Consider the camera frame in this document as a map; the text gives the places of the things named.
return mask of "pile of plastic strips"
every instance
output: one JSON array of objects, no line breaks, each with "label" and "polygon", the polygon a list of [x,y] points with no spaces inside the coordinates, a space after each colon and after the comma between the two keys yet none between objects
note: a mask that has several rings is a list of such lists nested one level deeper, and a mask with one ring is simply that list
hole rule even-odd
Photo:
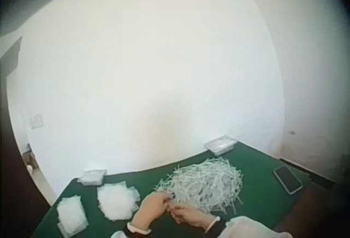
[{"label": "pile of plastic strips", "polygon": [[126,220],[138,210],[136,204],[140,194],[134,187],[127,188],[125,182],[105,184],[97,189],[97,198],[104,216],[110,220]]},{"label": "pile of plastic strips", "polygon": [[207,159],[203,163],[177,168],[173,174],[162,179],[156,191],[166,191],[173,202],[186,203],[203,212],[222,211],[232,206],[234,214],[236,199],[243,186],[243,174],[223,158]]}]

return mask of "wrist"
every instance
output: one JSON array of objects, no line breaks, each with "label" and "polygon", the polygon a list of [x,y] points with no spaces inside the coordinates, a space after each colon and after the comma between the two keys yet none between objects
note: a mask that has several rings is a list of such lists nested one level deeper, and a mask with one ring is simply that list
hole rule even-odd
[{"label": "wrist", "polygon": [[203,220],[201,222],[201,228],[203,230],[207,230],[215,219],[216,217],[211,214],[205,215],[205,217],[203,217]]},{"label": "wrist", "polygon": [[138,213],[135,214],[134,218],[131,221],[132,226],[134,226],[137,229],[144,230],[144,231],[149,230],[150,224],[151,224],[150,220],[138,215]]}]

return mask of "shredded plastic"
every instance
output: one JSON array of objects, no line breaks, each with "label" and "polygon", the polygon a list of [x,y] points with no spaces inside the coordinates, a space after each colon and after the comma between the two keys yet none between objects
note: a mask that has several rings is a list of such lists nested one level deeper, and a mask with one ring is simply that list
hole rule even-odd
[{"label": "shredded plastic", "polygon": [[173,202],[186,203],[203,212],[222,211],[232,206],[234,214],[236,199],[243,187],[243,174],[233,167],[227,159],[207,159],[203,163],[177,168],[173,174],[162,179],[156,191],[166,191],[172,195]]}]

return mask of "white bracelet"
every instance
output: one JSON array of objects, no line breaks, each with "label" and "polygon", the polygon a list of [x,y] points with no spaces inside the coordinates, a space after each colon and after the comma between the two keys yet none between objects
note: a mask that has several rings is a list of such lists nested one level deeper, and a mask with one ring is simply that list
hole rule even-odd
[{"label": "white bracelet", "polygon": [[204,233],[206,234],[207,232],[209,232],[210,228],[213,227],[213,225],[214,225],[216,222],[218,222],[218,221],[220,221],[220,217],[219,217],[219,216],[217,216],[217,217],[214,219],[214,221],[212,221],[212,223],[208,226],[208,228],[206,229],[206,231],[205,231]]},{"label": "white bracelet", "polygon": [[148,229],[147,231],[140,230],[140,229],[132,226],[131,223],[127,223],[126,226],[127,226],[128,230],[132,233],[139,233],[139,234],[143,234],[143,235],[149,235],[151,233],[150,229]]}]

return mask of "dark baseboard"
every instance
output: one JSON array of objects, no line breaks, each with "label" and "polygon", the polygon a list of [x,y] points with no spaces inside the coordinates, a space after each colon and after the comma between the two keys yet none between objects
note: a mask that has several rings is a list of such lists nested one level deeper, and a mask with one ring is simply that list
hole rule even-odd
[{"label": "dark baseboard", "polygon": [[335,182],[333,181],[330,181],[329,179],[326,179],[320,175],[317,175],[316,173],[313,173],[311,171],[308,171],[307,169],[305,168],[302,168],[300,166],[297,166],[295,165],[294,163],[290,162],[290,161],[287,161],[287,160],[284,160],[284,159],[280,159],[281,161],[283,161],[284,163],[288,164],[289,166],[291,167],[294,167],[294,168],[297,168],[298,170],[300,171],[303,171],[303,172],[306,172],[310,175],[310,179],[312,180],[313,183],[325,188],[325,189],[328,189],[328,190],[331,190],[335,184]]}]

